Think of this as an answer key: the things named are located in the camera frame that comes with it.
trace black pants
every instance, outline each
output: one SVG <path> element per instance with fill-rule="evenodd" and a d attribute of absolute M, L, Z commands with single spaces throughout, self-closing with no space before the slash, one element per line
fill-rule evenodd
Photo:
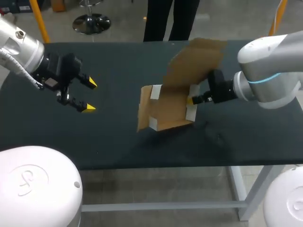
<path fill-rule="evenodd" d="M 163 41 L 173 0 L 148 0 L 144 42 Z M 188 40 L 200 0 L 175 0 L 169 40 Z"/>

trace stool base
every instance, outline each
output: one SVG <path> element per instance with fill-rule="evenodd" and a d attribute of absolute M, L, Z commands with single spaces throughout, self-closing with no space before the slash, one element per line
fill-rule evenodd
<path fill-rule="evenodd" d="M 72 28 L 85 35 L 100 34 L 110 28 L 110 20 L 99 13 L 93 13 L 91 17 L 82 15 L 74 20 Z"/>

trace table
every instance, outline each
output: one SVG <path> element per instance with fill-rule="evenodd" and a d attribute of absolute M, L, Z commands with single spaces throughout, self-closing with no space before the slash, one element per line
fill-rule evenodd
<path fill-rule="evenodd" d="M 230 41 L 219 68 L 231 79 L 247 41 Z M 247 220 L 284 164 L 303 163 L 302 109 L 297 100 L 277 110 L 232 100 L 200 105 L 196 122 L 173 130 L 136 132 L 140 88 L 161 84 L 167 64 L 187 42 L 58 43 L 46 49 L 73 52 L 98 88 L 74 83 L 71 94 L 97 108 L 78 113 L 10 74 L 0 90 L 0 150 L 45 146 L 67 155 L 79 169 L 230 166 L 239 201 L 84 205 L 82 211 L 238 207 Z M 208 89 L 202 84 L 201 92 Z M 237 166 L 267 165 L 246 197 Z"/>

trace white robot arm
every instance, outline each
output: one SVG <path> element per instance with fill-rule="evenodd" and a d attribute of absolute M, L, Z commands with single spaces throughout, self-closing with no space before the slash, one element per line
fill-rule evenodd
<path fill-rule="evenodd" d="M 79 112 L 95 110 L 69 94 L 69 85 L 74 78 L 91 89 L 97 87 L 90 76 L 80 72 L 82 61 L 72 53 L 60 56 L 46 52 L 42 43 L 3 16 L 0 16 L 0 65 L 25 76 L 40 90 L 55 91 L 57 101 L 62 105 L 70 105 Z"/>
<path fill-rule="evenodd" d="M 276 109 L 290 103 L 303 82 L 303 31 L 256 39 L 238 53 L 242 71 L 225 81 L 220 70 L 210 72 L 210 91 L 189 99 L 198 104 L 232 99 L 257 100 L 262 108 Z"/>

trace cardboard flap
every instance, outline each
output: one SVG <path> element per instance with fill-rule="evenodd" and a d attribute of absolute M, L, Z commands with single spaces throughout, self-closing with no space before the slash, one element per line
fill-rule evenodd
<path fill-rule="evenodd" d="M 149 126 L 149 116 L 150 116 L 150 97 L 152 85 L 144 86 L 141 88 L 141 96 L 139 103 L 139 111 L 138 111 L 138 128 L 145 129 Z"/>
<path fill-rule="evenodd" d="M 199 84 L 207 74 L 218 67 L 226 42 L 194 39 L 169 63 L 167 75 L 163 78 L 165 87 L 183 87 Z"/>
<path fill-rule="evenodd" d="M 225 48 L 226 41 L 196 38 L 189 42 L 189 47 L 219 50 Z"/>

